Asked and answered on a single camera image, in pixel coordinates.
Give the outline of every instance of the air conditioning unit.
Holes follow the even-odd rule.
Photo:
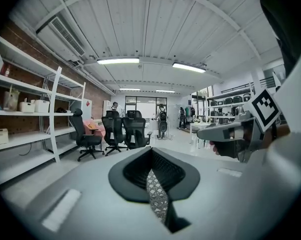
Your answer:
[[[62,21],[55,17],[38,33],[38,38],[57,55],[69,62],[81,61],[84,49],[75,40]]]

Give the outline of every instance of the person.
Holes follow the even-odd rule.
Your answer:
[[[160,136],[160,128],[161,128],[161,113],[162,112],[166,112],[165,111],[165,108],[164,108],[164,105],[163,104],[159,104],[158,106],[158,109],[157,109],[157,113],[156,113],[156,116],[155,116],[155,120],[158,120],[158,135],[157,135],[157,138],[164,138],[165,137],[165,132],[162,132],[161,133],[161,136]]]
[[[179,127],[178,127],[178,129],[181,128],[182,124],[183,124],[184,129],[186,129],[186,122],[185,122],[186,116],[185,116],[185,110],[184,110],[182,107],[180,107],[180,109],[179,109],[179,112],[178,112],[178,119],[179,119]]]
[[[261,8],[267,18],[274,36],[278,42],[286,77],[289,76],[301,55],[301,0],[259,0]],[[290,133],[287,124],[277,128],[277,138]],[[244,139],[249,141],[252,133],[249,130],[244,132]],[[262,148],[268,148],[273,141],[272,131],[268,129],[262,143]],[[213,151],[219,155],[216,146]]]
[[[113,102],[111,110],[117,111],[117,112],[119,113],[119,117],[121,117],[121,118],[124,117],[124,113],[125,113],[125,112],[124,112],[124,109],[123,109],[122,106],[119,105],[116,101]]]

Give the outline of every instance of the white table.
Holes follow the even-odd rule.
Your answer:
[[[190,123],[190,129],[189,129],[189,137],[190,137],[190,141],[189,143],[192,144],[192,140],[193,140],[193,127],[194,128],[198,128],[198,129],[204,129],[207,126],[209,126],[211,123],[210,122],[194,122],[194,123]]]

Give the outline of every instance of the cable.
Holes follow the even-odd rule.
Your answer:
[[[32,149],[32,143],[30,143],[30,149],[29,151],[26,153],[26,154],[19,154],[20,156],[26,156],[29,154],[29,152],[31,152],[31,149]]]

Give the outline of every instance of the chair armrest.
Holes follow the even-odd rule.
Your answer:
[[[89,129],[92,133],[98,131],[99,129]]]

